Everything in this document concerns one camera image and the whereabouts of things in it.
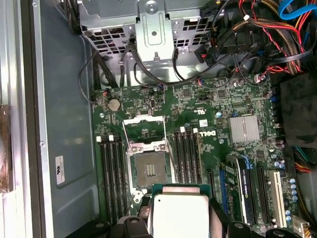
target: white label sticker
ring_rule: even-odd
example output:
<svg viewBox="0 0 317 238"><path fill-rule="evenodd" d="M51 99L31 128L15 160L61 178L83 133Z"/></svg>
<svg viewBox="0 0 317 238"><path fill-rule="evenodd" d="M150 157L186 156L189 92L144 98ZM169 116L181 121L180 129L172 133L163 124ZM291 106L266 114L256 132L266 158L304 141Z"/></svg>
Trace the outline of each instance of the white label sticker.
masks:
<svg viewBox="0 0 317 238"><path fill-rule="evenodd" d="M200 126L200 127L206 127L206 126L208 126L208 121L207 121L207 119L199 120L199 126Z"/></svg>
<svg viewBox="0 0 317 238"><path fill-rule="evenodd" d="M234 169L226 166L226 171L234 175Z"/></svg>
<svg viewBox="0 0 317 238"><path fill-rule="evenodd" d="M228 181L234 185L234 180L233 179L228 178Z"/></svg>
<svg viewBox="0 0 317 238"><path fill-rule="evenodd" d="M65 182L64 159L63 156L55 157L55 172L57 185Z"/></svg>

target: black connector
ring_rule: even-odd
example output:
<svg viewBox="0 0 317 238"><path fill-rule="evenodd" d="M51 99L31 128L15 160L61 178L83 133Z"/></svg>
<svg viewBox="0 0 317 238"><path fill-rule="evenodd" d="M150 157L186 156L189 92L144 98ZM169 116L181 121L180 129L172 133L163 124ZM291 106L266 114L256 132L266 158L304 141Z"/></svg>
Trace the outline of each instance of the black connector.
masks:
<svg viewBox="0 0 317 238"><path fill-rule="evenodd" d="M207 57L208 53L205 46L201 45L198 49L195 50L195 55L199 61L199 63L205 62L205 57Z"/></svg>
<svg viewBox="0 0 317 238"><path fill-rule="evenodd" d="M205 62L208 65L213 65L214 62L217 61L220 55L218 47L210 47L207 52L207 56L205 57Z"/></svg>
<svg viewBox="0 0 317 238"><path fill-rule="evenodd" d="M208 2L200 8L199 15L201 18L207 18L217 13L218 4L214 0Z"/></svg>

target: blue cable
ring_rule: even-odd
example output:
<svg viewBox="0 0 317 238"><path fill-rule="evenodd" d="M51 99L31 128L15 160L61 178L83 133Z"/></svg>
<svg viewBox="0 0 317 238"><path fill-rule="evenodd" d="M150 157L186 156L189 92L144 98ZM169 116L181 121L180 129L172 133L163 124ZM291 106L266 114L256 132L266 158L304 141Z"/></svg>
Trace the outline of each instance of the blue cable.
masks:
<svg viewBox="0 0 317 238"><path fill-rule="evenodd" d="M303 40L303 46L306 45L307 40L308 40L308 36L309 36L309 32L306 32L305 37L304 37L304 40Z"/></svg>
<svg viewBox="0 0 317 238"><path fill-rule="evenodd" d="M296 17L299 17L303 15L306 12L313 11L313 13L317 16L317 5L315 4L309 4L306 5L300 9L297 9L291 13L283 13L286 7L292 3L293 0L284 0L283 2L280 3L278 7L278 14L279 17L283 20L291 20L295 19Z"/></svg>

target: metal bracket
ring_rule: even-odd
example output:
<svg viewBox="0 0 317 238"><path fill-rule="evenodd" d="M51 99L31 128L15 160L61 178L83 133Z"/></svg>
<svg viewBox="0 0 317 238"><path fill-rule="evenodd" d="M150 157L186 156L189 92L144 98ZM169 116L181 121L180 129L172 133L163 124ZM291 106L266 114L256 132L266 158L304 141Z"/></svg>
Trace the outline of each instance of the metal bracket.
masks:
<svg viewBox="0 0 317 238"><path fill-rule="evenodd" d="M140 22L135 24L142 61L170 61L174 41L171 20L165 18L164 0L140 0Z"/></svg>

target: chip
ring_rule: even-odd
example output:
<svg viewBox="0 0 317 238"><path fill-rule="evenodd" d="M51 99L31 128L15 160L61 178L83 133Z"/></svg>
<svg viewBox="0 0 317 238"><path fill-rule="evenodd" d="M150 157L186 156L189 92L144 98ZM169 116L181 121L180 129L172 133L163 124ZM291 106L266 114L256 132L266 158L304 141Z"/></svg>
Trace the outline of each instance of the chip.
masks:
<svg viewBox="0 0 317 238"><path fill-rule="evenodd" d="M264 151L263 150L257 150L257 158L264 159Z"/></svg>
<svg viewBox="0 0 317 238"><path fill-rule="evenodd" d="M225 98L226 97L226 91L225 90L219 90L218 91L218 98Z"/></svg>
<svg viewBox="0 0 317 238"><path fill-rule="evenodd" d="M190 89L184 89L183 90L183 97L190 97L191 93L190 93Z"/></svg>

